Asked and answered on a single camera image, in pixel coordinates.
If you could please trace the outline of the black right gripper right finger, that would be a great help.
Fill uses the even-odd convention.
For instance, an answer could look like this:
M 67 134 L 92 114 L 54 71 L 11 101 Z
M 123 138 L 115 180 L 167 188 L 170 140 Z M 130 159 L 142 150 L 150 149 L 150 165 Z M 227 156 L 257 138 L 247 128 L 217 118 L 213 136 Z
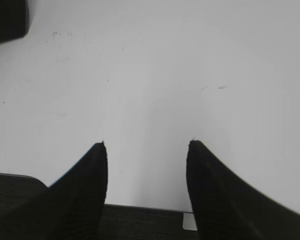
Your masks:
M 191 140 L 186 182 L 200 240 L 300 240 L 300 214 L 253 188 Z

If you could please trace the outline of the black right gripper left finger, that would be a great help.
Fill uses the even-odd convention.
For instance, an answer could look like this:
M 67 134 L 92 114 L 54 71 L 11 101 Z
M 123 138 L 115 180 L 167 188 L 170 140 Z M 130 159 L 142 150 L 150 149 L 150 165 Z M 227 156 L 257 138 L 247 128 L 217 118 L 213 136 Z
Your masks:
M 0 217 L 0 240 L 96 240 L 107 187 L 106 146 L 95 143 L 49 188 Z

